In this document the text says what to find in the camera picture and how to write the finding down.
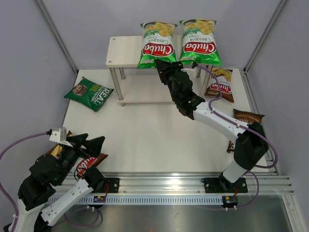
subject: shelf leg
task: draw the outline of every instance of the shelf leg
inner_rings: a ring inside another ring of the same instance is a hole
[[[114,82],[115,89],[116,89],[116,92],[117,92],[117,95],[118,95],[118,100],[122,101],[124,99],[124,97],[122,96],[122,92],[121,92],[121,89],[120,89],[120,85],[119,85],[119,82],[118,82],[117,73],[116,73],[115,68],[110,68],[110,72],[111,72],[111,75],[112,75],[112,81]]]
[[[197,68],[196,78],[200,78],[202,69],[200,67]]]
[[[125,75],[124,68],[119,68],[119,71],[120,71],[121,79],[122,79],[122,80],[125,80],[126,75]]]
[[[208,69],[209,71],[212,71],[212,65],[208,65],[208,66],[207,66],[207,69]],[[200,93],[199,93],[199,96],[200,96],[201,98],[203,98],[204,95],[205,95],[205,92],[206,92],[206,89],[207,89],[207,85],[208,85],[208,81],[209,81],[210,75],[211,75],[210,73],[206,72],[205,79],[204,79],[204,82],[203,82],[203,86],[202,86],[202,89],[201,89],[201,91],[200,91]]]

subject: snack package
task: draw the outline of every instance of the snack package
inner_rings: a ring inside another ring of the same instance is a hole
[[[113,88],[106,88],[83,77],[64,98],[79,102],[97,112],[113,90]]]
[[[72,132],[69,131],[67,136],[72,136]],[[46,154],[51,154],[53,156],[57,156],[62,152],[62,146],[61,145],[56,145],[52,149],[46,152]],[[78,178],[81,178],[82,175],[85,173],[85,169],[88,169],[90,167],[97,167],[108,155],[105,155],[103,153],[100,153],[97,158],[89,156],[88,159],[83,159],[81,157],[78,158],[76,163],[71,169],[71,173],[74,173],[76,171],[76,175]]]
[[[176,62],[173,34],[177,25],[150,22],[140,26],[143,28],[143,42],[137,67],[139,69],[155,68],[155,59]]]
[[[250,125],[254,122],[261,123],[262,118],[265,116],[265,115],[255,114],[252,112],[240,111],[236,109],[233,109],[233,112],[234,112],[234,118],[238,119],[239,121],[246,122]],[[228,153],[230,153],[231,151],[235,151],[235,145],[231,141],[226,151]]]
[[[211,19],[190,19],[179,21],[183,28],[183,47],[180,61],[191,64],[221,66],[221,60],[214,40],[213,32],[216,21]]]
[[[231,69],[213,68],[212,72],[217,76],[218,82],[221,86],[222,98],[234,103],[234,98],[231,89]],[[205,96],[218,97],[220,94],[219,87],[216,80],[211,76],[207,85]]]

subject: perforated metal strip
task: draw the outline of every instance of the perforated metal strip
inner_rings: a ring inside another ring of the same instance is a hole
[[[56,202],[62,195],[54,195],[48,204]],[[221,196],[108,196],[105,203],[94,202],[97,195],[87,195],[76,204],[113,205],[222,205]]]

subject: red logo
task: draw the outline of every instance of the red logo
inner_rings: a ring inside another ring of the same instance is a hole
[[[232,90],[231,90],[231,87],[230,87],[230,86],[226,86],[226,85],[220,84],[220,87],[221,87],[221,91],[222,91],[223,93],[227,93],[227,94],[231,94],[231,93],[232,93]],[[218,91],[219,91],[219,88],[218,88],[217,83],[211,84],[211,89],[215,89],[215,90],[218,90]]]
[[[97,160],[95,157],[91,157],[88,159],[83,159],[76,167],[77,173],[79,175],[83,175],[85,173],[85,169],[88,169],[91,167],[91,165]]]
[[[170,44],[148,43],[143,49],[143,54],[149,54],[156,57],[166,57],[174,52],[174,48]]]
[[[196,52],[200,54],[211,54],[217,49],[214,42],[211,43],[201,43],[201,42],[188,42],[185,44],[183,50],[184,52]]]

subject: gray floor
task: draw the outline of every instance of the gray floor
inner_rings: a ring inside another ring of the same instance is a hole
[[[240,198],[240,205],[249,197]],[[217,211],[208,206],[122,206],[106,205],[100,210],[103,223],[90,229],[76,229],[63,222],[53,232],[291,232],[280,197],[260,196],[255,204],[238,211]],[[89,223],[94,214],[80,212],[75,222]]]

